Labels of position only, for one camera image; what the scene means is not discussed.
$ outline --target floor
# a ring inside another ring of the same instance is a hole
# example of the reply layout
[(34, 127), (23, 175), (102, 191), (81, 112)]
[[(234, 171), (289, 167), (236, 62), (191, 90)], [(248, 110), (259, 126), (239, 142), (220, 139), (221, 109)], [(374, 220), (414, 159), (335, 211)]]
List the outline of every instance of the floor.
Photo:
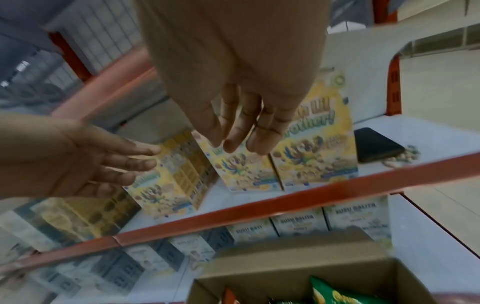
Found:
[[(480, 50), (403, 59), (400, 68), (404, 114), (480, 132)], [(480, 254), (480, 179), (405, 193)]]

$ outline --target green snack bag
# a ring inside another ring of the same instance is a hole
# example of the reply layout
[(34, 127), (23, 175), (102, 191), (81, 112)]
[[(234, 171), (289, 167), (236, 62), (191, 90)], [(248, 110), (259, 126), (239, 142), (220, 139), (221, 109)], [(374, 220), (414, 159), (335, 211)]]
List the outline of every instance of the green snack bag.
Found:
[(312, 276), (310, 281), (314, 288), (313, 299), (316, 304), (390, 304), (390, 301), (385, 301), (373, 296), (348, 291), (342, 291), (340, 293), (324, 280), (315, 276)]

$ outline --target black phone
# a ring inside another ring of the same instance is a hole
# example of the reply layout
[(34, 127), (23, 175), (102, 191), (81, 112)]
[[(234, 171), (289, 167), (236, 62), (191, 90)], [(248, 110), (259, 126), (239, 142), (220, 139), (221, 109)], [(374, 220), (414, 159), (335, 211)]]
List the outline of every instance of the black phone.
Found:
[(372, 128), (355, 130), (356, 154), (360, 163), (369, 163), (405, 152), (405, 147)]

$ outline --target open cardboard box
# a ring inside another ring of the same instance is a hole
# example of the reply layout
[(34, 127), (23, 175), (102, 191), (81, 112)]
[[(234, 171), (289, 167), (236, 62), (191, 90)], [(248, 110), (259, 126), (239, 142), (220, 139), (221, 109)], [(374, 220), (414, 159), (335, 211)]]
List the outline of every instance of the open cardboard box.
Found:
[(267, 297), (312, 297), (310, 276), (334, 289), (376, 295), (392, 303), (436, 303), (420, 281), (361, 229), (283, 238), (226, 250), (193, 283), (187, 304), (218, 304), (229, 287), (241, 304)]

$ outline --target finger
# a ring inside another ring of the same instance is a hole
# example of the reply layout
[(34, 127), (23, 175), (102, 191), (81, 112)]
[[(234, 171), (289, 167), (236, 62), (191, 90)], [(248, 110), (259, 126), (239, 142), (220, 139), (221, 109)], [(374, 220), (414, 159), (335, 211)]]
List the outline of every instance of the finger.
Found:
[(241, 113), (235, 121), (223, 148), (227, 153), (235, 151), (250, 133), (262, 110), (262, 97), (257, 93), (242, 92)]
[(74, 196), (78, 197), (112, 197), (121, 190), (120, 186), (112, 184), (87, 183)]
[[(267, 107), (267, 106), (264, 106), (261, 113), (260, 113), (260, 116), (258, 118), (258, 121), (256, 123), (256, 128), (260, 128), (260, 129), (268, 129), (270, 124), (272, 123), (272, 120), (274, 119), (274, 115), (275, 115), (275, 109), (272, 108), (272, 107)], [(250, 152), (254, 152), (255, 151), (255, 148), (253, 146), (253, 141), (252, 140), (248, 140), (247, 141), (247, 144), (246, 144), (246, 148), (250, 151)]]
[(200, 134), (205, 136), (214, 148), (222, 144), (224, 139), (222, 126), (211, 103), (207, 103), (200, 109), (183, 108), (183, 112), (186, 114), (193, 127)]
[(119, 172), (108, 168), (101, 168), (91, 180), (99, 183), (130, 186), (135, 183), (136, 178), (137, 175), (134, 172)]
[(297, 108), (276, 109), (272, 122), (268, 128), (257, 127), (248, 139), (247, 146), (252, 152), (266, 155), (284, 137), (285, 130), (294, 118)]
[(101, 148), (121, 155), (157, 155), (160, 147), (136, 143), (99, 127), (82, 126), (74, 138), (79, 144)]
[(238, 85), (228, 84), (221, 93), (220, 124), (223, 138), (227, 138), (235, 122), (240, 102), (240, 88)]
[(118, 154), (107, 154), (103, 166), (124, 169), (128, 171), (150, 171), (156, 167), (155, 159), (135, 159)]

